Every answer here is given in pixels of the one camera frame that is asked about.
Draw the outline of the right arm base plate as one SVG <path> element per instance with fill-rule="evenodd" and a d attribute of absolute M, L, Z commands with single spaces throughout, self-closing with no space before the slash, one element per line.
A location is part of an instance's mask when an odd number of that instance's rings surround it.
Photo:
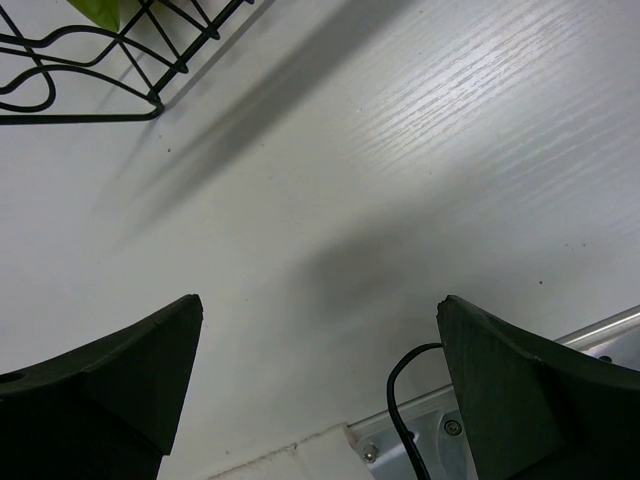
<path fill-rule="evenodd" d="M 558 339 L 602 361 L 639 369 L 639 308 L 617 313 Z M 453 387 L 433 390 L 398 406 L 432 479 L 476 479 Z M 416 477 L 386 411 L 347 427 L 354 451 L 375 479 Z"/>

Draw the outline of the green plate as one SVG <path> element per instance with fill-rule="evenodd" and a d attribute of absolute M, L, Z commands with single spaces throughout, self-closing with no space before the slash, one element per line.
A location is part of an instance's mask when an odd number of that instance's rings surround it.
<path fill-rule="evenodd" d="M 121 20 L 118 0 L 68 0 L 68 3 L 99 28 L 119 32 Z"/>

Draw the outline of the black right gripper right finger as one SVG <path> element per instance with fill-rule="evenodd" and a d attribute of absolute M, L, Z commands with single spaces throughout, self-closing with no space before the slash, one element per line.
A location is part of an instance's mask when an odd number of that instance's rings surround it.
<path fill-rule="evenodd" d="M 436 319 L 479 478 L 638 478 L 638 372 L 457 296 Z"/>

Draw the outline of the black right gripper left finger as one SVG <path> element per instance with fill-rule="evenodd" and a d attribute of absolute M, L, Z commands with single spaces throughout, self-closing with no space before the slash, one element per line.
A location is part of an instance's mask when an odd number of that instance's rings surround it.
<path fill-rule="evenodd" d="M 203 322 L 195 294 L 1 376 L 4 479 L 154 479 L 176 438 Z"/>

